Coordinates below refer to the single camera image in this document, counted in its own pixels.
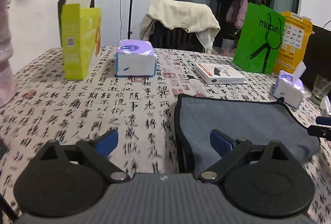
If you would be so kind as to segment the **purple and grey towel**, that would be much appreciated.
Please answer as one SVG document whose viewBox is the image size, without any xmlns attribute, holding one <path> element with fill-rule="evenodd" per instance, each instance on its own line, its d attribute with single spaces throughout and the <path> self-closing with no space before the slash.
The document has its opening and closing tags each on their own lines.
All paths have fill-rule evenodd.
<svg viewBox="0 0 331 224">
<path fill-rule="evenodd" d="M 320 149 L 320 140 L 310 136 L 286 104 L 279 101 L 220 100 L 180 94 L 174 129 L 179 172 L 194 175 L 220 159 L 210 144 L 214 129 L 232 139 L 246 138 L 257 145 L 279 140 L 302 164 Z"/>
</svg>

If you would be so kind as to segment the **clear drinking glass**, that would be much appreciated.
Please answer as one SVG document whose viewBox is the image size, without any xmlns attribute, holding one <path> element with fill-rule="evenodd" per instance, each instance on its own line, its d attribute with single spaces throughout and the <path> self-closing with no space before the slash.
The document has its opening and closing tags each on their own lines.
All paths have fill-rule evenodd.
<svg viewBox="0 0 331 224">
<path fill-rule="evenodd" d="M 322 99 L 325 96 L 328 96 L 330 92 L 330 87 L 331 87 L 330 81 L 328 81 L 326 78 L 320 75 L 317 75 L 310 96 L 313 103 L 319 106 L 321 104 Z"/>
</svg>

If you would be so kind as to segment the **open purple tissue pack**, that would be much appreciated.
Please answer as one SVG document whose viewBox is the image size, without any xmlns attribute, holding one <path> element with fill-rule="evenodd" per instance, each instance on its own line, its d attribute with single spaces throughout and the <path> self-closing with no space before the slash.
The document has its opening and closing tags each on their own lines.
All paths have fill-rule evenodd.
<svg viewBox="0 0 331 224">
<path fill-rule="evenodd" d="M 281 70 L 274 86 L 273 96 L 277 99 L 284 98 L 284 103 L 298 109 L 305 92 L 303 83 L 300 80 L 305 70 L 306 66 L 303 61 L 298 64 L 292 74 Z"/>
</svg>

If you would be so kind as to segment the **black paper bag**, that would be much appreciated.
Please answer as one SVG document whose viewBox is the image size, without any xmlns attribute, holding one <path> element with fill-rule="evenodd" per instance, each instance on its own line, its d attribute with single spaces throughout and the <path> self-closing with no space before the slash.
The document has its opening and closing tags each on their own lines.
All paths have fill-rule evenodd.
<svg viewBox="0 0 331 224">
<path fill-rule="evenodd" d="M 331 75 L 331 32 L 317 25 L 313 25 L 303 62 L 306 70 L 301 77 L 303 84 L 312 90 L 317 75 L 330 81 Z"/>
</svg>

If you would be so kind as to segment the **yellow printed bag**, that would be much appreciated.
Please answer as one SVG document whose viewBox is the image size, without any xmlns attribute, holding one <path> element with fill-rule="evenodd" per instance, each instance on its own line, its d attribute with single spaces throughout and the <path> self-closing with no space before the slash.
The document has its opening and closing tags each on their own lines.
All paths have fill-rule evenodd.
<svg viewBox="0 0 331 224">
<path fill-rule="evenodd" d="M 292 74 L 303 61 L 313 24 L 310 18 L 301 17 L 293 12 L 285 11 L 283 41 L 280 46 L 273 73 L 286 71 Z"/>
</svg>

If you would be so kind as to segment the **green mucun paper bag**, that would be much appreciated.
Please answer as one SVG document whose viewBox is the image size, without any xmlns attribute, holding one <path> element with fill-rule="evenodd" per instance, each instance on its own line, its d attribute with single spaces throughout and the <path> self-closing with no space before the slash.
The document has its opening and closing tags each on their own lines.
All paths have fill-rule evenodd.
<svg viewBox="0 0 331 224">
<path fill-rule="evenodd" d="M 284 24 L 283 15 L 249 3 L 233 62 L 246 72 L 272 73 L 283 42 Z"/>
</svg>

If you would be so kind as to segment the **flat white product box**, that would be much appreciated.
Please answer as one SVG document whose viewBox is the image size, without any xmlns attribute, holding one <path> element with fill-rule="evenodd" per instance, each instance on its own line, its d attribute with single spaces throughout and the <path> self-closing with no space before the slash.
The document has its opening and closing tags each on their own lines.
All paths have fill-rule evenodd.
<svg viewBox="0 0 331 224">
<path fill-rule="evenodd" d="M 244 84 L 245 76 L 226 64 L 195 63 L 194 70 L 207 85 Z"/>
</svg>

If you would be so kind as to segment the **closed purple tissue pack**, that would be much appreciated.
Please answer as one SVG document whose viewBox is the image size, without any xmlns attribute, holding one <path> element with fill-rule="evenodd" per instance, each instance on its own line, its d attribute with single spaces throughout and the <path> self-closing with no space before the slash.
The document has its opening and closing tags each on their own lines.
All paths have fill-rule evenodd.
<svg viewBox="0 0 331 224">
<path fill-rule="evenodd" d="M 153 77 L 156 74 L 157 54 L 148 41 L 121 40 L 115 60 L 118 77 Z"/>
</svg>

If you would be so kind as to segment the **yellow-green paper box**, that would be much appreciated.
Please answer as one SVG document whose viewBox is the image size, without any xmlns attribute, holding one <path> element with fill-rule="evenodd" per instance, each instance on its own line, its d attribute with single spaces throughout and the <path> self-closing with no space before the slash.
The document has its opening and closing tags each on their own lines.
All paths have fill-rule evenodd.
<svg viewBox="0 0 331 224">
<path fill-rule="evenodd" d="M 65 79 L 83 80 L 100 54 L 102 11 L 65 4 L 61 14 L 61 45 Z"/>
</svg>

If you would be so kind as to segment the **chair with cream cloth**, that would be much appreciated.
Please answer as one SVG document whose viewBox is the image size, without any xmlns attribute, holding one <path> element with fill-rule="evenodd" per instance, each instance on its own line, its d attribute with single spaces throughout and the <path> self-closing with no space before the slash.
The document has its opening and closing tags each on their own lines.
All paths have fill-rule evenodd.
<svg viewBox="0 0 331 224">
<path fill-rule="evenodd" d="M 140 40 L 149 39 L 149 36 L 155 32 L 157 22 L 168 30 L 179 28 L 188 34 L 194 33 L 207 54 L 212 53 L 214 39 L 220 30 L 219 22 L 206 4 L 152 0 L 140 22 Z"/>
</svg>

